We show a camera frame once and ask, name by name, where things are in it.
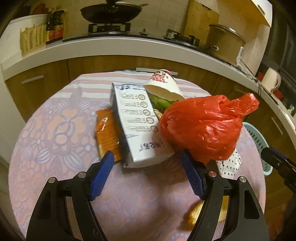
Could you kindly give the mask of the green lettuce leaf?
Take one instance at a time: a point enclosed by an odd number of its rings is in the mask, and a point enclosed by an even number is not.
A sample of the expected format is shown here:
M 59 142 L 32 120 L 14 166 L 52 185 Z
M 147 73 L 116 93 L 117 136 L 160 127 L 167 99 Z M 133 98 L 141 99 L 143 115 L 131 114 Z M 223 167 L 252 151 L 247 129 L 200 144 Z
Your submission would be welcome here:
M 152 108 L 156 114 L 156 117 L 158 118 L 158 120 L 160 120 L 165 110 L 170 107 L 174 103 L 174 101 L 163 99 L 150 93 L 148 93 L 147 95 L 152 104 Z

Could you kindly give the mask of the white polka dot wrapper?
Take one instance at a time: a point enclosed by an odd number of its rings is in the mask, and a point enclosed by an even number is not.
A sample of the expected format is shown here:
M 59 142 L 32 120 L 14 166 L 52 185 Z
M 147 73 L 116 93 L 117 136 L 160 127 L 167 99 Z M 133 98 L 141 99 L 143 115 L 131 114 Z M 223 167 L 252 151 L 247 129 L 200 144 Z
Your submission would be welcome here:
M 231 156 L 224 161 L 216 161 L 219 174 L 222 178 L 233 179 L 241 166 L 241 156 L 235 149 Z

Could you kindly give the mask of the paper instant noodle cup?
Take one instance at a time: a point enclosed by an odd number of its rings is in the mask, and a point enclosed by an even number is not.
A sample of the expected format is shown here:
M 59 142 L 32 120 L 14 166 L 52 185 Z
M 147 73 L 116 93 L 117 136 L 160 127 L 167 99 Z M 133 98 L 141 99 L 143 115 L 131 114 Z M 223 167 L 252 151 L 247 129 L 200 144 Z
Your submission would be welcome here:
M 144 88 L 148 93 L 169 101 L 185 99 L 172 74 L 166 69 L 157 70 Z

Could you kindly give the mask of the orange snack packet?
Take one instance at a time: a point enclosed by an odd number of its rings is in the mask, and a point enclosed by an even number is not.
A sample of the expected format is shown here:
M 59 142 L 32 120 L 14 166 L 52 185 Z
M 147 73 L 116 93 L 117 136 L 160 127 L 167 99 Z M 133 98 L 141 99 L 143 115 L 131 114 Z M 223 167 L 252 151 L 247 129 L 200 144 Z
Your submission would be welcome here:
M 99 156 L 103 158 L 107 151 L 112 151 L 115 162 L 122 160 L 120 135 L 121 130 L 111 108 L 98 110 L 95 134 L 98 144 Z

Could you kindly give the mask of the yellow woven basket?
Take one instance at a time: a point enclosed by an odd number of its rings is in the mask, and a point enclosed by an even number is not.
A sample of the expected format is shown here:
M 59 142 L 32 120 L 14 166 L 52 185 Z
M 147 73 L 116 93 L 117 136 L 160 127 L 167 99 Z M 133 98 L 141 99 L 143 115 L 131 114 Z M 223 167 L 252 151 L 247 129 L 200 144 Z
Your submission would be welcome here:
M 46 25 L 37 25 L 26 28 L 20 34 L 22 56 L 36 51 L 46 45 Z

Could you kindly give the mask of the beige rice cooker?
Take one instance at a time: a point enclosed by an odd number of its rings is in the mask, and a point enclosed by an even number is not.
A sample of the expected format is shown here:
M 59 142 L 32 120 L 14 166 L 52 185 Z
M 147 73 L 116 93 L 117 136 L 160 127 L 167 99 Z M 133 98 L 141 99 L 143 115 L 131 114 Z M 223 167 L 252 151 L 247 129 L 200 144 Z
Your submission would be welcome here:
M 219 24 L 210 24 L 205 44 L 205 52 L 230 65 L 236 66 L 236 57 L 245 39 L 232 28 Z

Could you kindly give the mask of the white plug timer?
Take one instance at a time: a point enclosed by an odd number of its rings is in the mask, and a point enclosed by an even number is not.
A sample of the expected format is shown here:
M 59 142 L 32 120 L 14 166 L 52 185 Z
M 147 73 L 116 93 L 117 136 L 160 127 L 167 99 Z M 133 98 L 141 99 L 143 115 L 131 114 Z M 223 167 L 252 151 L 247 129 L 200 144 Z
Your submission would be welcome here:
M 243 51 L 244 51 L 244 47 L 241 46 L 239 49 L 238 55 L 236 57 L 236 65 L 237 66 L 242 63 L 241 58 L 242 58 Z

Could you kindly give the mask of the red container on counter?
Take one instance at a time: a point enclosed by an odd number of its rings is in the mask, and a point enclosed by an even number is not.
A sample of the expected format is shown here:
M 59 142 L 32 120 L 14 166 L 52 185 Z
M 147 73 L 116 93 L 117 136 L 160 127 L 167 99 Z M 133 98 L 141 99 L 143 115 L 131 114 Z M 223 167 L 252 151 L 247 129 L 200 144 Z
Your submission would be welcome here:
M 279 99 L 279 100 L 282 100 L 283 99 L 283 94 L 278 90 L 274 90 L 273 91 L 273 94 Z

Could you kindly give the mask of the wooden cutting board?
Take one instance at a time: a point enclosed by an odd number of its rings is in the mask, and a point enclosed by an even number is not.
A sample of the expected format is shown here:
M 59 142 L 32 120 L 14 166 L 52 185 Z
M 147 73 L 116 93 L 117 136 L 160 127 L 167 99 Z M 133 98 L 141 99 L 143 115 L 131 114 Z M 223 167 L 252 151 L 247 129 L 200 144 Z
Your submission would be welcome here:
M 189 1 L 187 20 L 185 25 L 185 36 L 194 36 L 199 39 L 199 47 L 204 48 L 210 24 L 217 24 L 220 15 L 214 10 L 202 5 L 198 1 Z

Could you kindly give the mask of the white countertop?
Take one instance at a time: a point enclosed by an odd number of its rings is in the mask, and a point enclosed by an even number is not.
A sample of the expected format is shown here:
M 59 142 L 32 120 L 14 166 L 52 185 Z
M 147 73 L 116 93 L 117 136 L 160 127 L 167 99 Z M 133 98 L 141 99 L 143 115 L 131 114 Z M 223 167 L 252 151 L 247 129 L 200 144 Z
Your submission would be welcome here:
M 4 80 L 7 80 L 21 72 L 51 62 L 106 55 L 149 57 L 183 63 L 226 77 L 261 95 L 265 94 L 265 91 L 259 90 L 256 81 L 216 58 L 172 43 L 135 37 L 98 37 L 69 42 L 59 41 L 25 57 L 14 54 L 1 62 L 1 70 Z

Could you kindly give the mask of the red plastic bag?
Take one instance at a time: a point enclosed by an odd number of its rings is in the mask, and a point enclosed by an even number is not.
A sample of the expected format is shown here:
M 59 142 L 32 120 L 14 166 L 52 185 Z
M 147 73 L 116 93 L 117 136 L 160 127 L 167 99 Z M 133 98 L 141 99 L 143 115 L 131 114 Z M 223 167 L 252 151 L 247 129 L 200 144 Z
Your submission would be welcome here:
M 225 161 L 235 150 L 244 117 L 258 107 L 252 93 L 233 100 L 225 95 L 188 98 L 171 104 L 159 127 L 174 148 L 188 150 L 194 160 Z

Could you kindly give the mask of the orange peel piece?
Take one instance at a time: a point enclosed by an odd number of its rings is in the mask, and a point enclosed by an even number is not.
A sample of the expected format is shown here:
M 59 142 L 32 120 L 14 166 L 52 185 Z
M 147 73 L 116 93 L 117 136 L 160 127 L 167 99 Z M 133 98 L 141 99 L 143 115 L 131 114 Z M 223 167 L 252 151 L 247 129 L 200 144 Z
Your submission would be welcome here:
M 190 227 L 194 227 L 198 220 L 204 220 L 205 214 L 208 213 L 205 208 L 205 201 L 199 200 L 195 207 L 189 212 L 189 216 L 186 219 L 186 223 Z M 218 222 L 224 221 L 227 217 L 227 211 L 229 206 L 229 196 L 223 196 L 221 208 L 219 211 Z

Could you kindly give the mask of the light blue trash basket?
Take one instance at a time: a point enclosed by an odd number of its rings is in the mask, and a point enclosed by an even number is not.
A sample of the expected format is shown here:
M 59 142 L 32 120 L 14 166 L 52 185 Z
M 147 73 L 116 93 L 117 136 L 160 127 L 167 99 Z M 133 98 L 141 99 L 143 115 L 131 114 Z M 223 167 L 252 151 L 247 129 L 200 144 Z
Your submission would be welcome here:
M 264 148 L 269 147 L 266 139 L 261 134 L 261 132 L 252 124 L 247 123 L 247 122 L 243 122 L 243 126 L 247 129 L 247 131 L 251 135 L 251 138 L 253 139 L 253 141 L 257 147 L 259 155 L 261 156 L 262 150 Z M 273 167 L 271 165 L 269 165 L 266 161 L 264 161 L 262 158 L 261 158 L 261 164 L 262 164 L 264 176 L 269 176 L 273 171 Z

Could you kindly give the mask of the black wok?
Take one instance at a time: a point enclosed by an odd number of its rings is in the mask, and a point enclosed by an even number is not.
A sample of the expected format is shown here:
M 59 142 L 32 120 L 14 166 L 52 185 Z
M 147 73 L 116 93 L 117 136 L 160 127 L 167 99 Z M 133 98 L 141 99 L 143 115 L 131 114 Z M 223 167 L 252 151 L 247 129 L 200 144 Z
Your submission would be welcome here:
M 82 8 L 81 15 L 94 24 L 124 24 L 136 18 L 144 6 L 149 4 L 129 4 L 122 1 L 106 1 Z

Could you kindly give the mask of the dark sauce bottle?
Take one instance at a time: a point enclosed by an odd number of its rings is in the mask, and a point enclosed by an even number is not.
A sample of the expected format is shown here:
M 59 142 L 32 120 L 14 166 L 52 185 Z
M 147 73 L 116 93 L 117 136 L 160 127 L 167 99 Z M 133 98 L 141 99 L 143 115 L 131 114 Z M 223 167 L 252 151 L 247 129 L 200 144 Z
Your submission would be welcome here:
M 63 38 L 64 12 L 64 10 L 58 10 L 53 13 L 54 40 L 60 40 Z
M 54 40 L 54 23 L 52 21 L 52 11 L 47 14 L 47 24 L 46 24 L 46 44 Z

